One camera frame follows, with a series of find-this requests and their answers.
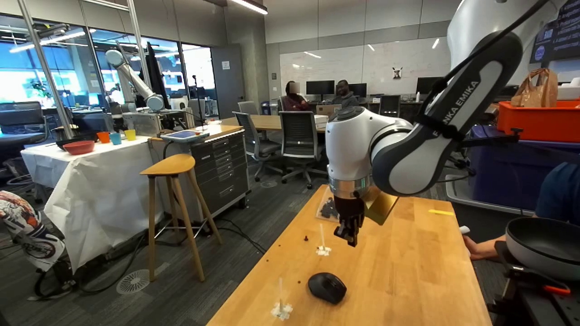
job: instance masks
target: person sitting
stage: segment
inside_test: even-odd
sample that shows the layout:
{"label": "person sitting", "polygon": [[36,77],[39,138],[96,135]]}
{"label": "person sitting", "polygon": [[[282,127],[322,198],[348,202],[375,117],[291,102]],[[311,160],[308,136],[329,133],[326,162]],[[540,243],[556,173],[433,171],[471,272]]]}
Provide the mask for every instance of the person sitting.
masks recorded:
{"label": "person sitting", "polygon": [[324,100],[322,104],[351,107],[351,106],[358,106],[358,98],[348,89],[348,82],[340,80],[335,88],[333,98],[328,102]]}
{"label": "person sitting", "polygon": [[[565,162],[545,176],[536,202],[536,216],[580,227],[580,165]],[[505,234],[482,243],[464,236],[471,260],[496,258],[496,242],[505,242]]]}
{"label": "person sitting", "polygon": [[297,95],[297,84],[290,80],[286,84],[286,97],[282,98],[284,111],[311,111],[311,104],[308,104],[302,97]]}

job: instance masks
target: gray carpet floor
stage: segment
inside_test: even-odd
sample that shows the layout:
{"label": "gray carpet floor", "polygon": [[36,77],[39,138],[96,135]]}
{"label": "gray carpet floor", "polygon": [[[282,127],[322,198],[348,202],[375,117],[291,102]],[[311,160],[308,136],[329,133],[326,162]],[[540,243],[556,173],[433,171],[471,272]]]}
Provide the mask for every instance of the gray carpet floor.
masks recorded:
{"label": "gray carpet floor", "polygon": [[[317,178],[313,191],[326,184]],[[212,238],[199,238],[197,245],[206,274],[199,283],[192,276],[190,254],[184,249],[170,247],[174,234],[165,234],[157,245],[157,281],[136,294],[119,294],[130,290],[130,281],[137,281],[146,270],[146,251],[139,249],[126,272],[132,280],[114,285],[99,294],[78,290],[58,301],[34,303],[32,285],[34,269],[25,261],[18,247],[12,247],[7,234],[0,232],[0,312],[7,325],[163,325],[163,326],[195,326],[206,325],[224,299],[235,290],[250,269],[259,261],[262,249],[268,249],[286,229],[297,211],[313,194],[300,178],[279,184],[277,176],[264,174],[261,184],[252,185],[246,198],[246,209],[230,209],[217,218],[217,227],[224,240],[217,247]],[[424,198],[445,200],[444,187],[438,184]],[[474,240],[502,234],[513,216],[485,213],[480,209],[455,205],[460,225],[469,225]],[[87,290],[97,290],[112,283],[125,270],[130,256],[107,263],[103,272]],[[485,301],[493,301],[503,285],[498,263],[474,263]]]}

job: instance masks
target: white tablecloth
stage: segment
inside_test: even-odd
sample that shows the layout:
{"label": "white tablecloth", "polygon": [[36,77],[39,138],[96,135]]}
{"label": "white tablecloth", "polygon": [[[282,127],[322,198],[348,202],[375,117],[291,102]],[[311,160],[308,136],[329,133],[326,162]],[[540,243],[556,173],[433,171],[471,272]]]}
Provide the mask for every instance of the white tablecloth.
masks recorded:
{"label": "white tablecloth", "polygon": [[56,146],[21,151],[32,182],[54,189],[43,214],[65,236],[72,270],[146,229],[146,138],[68,156]]}

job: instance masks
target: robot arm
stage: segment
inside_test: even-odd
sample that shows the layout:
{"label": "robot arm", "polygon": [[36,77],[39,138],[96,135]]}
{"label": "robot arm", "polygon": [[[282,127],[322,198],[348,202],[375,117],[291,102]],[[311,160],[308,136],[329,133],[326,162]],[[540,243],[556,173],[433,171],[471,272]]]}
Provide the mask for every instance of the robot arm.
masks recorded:
{"label": "robot arm", "polygon": [[154,113],[163,109],[163,98],[154,95],[146,84],[134,77],[130,68],[125,64],[125,59],[119,51],[107,51],[105,55],[107,62],[117,71],[121,73],[132,86],[134,89],[146,100],[146,107]]}
{"label": "robot arm", "polygon": [[[543,4],[538,0],[525,15],[531,17]],[[371,200],[375,187],[395,196],[429,189],[449,153],[509,82],[520,59],[518,37],[509,31],[487,35],[438,86],[442,93],[426,102],[416,126],[364,109],[339,113],[326,126],[329,189],[340,223],[335,236],[357,245],[364,202]]]}

